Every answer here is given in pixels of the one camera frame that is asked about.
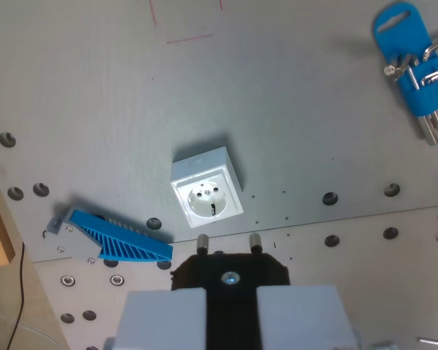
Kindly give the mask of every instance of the blue comb-like part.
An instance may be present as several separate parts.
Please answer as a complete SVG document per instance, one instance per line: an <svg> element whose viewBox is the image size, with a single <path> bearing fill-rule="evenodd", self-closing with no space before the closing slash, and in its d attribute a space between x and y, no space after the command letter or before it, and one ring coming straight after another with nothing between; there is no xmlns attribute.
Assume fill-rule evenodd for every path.
<svg viewBox="0 0 438 350"><path fill-rule="evenodd" d="M168 261L172 246L127 230L84 211L74 210L70 222L102 245L101 259L119 261Z"/></svg>

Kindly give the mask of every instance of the red marking line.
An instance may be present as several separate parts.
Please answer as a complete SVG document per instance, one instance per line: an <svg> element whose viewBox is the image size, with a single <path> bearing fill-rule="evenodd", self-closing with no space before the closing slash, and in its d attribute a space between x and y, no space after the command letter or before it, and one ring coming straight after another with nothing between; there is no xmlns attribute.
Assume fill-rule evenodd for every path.
<svg viewBox="0 0 438 350"><path fill-rule="evenodd" d="M151 8L151 15L153 15L153 22L154 22L154 28L155 28L155 15L154 15L154 7L153 7L153 0L149 0L149 6Z"/></svg>
<svg viewBox="0 0 438 350"><path fill-rule="evenodd" d="M195 40L195 39L200 39L200 38L207 38L208 36L212 36L212 34L194 36L193 38L187 38L187 39L174 40L173 42L167 42L167 44L174 44L175 42L186 42L188 40Z"/></svg>

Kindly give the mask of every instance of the white cable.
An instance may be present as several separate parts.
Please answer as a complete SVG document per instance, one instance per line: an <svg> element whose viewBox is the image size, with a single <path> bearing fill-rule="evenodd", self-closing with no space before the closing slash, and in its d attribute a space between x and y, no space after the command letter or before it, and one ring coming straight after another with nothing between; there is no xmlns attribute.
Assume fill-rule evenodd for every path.
<svg viewBox="0 0 438 350"><path fill-rule="evenodd" d="M14 320L14 319L9 319L8 317L6 317L6 316L3 315L3 314L0 314L0 317L1 317L2 319L7 320L7 321L10 322L10 323L13 323L13 324L16 323L16 320ZM62 345L60 345L59 343L57 343L52 337L50 337L49 335L47 335L47 334L41 332L40 330L35 330L34 328L31 328L31 327L25 326L25 325L22 324L22 323L20 323L20 324L18 325L18 327L22 327L22 328L24 328L25 330L28 330L28 331L30 331L30 332L32 332L32 333L36 333L37 335L40 335L40 336L42 336L42 337L48 339L51 343L54 343L55 346L57 346L60 350L65 350L65 349L63 348Z"/></svg>

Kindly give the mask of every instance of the allen key set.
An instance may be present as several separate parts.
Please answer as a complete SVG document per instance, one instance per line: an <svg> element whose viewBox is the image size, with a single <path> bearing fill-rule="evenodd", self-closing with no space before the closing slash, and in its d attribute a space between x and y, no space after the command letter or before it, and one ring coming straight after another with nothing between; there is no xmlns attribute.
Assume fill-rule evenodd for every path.
<svg viewBox="0 0 438 350"><path fill-rule="evenodd" d="M429 145L438 143L438 39L431 41L416 7L397 3L374 21L374 37Z"/></svg>

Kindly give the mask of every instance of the white power socket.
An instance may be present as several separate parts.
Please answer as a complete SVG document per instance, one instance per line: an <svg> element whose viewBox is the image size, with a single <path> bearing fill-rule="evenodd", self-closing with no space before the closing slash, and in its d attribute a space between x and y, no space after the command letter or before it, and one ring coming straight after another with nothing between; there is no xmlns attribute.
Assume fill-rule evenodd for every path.
<svg viewBox="0 0 438 350"><path fill-rule="evenodd" d="M170 184L191 228L243 213L242 189L225 147L173 163Z"/></svg>

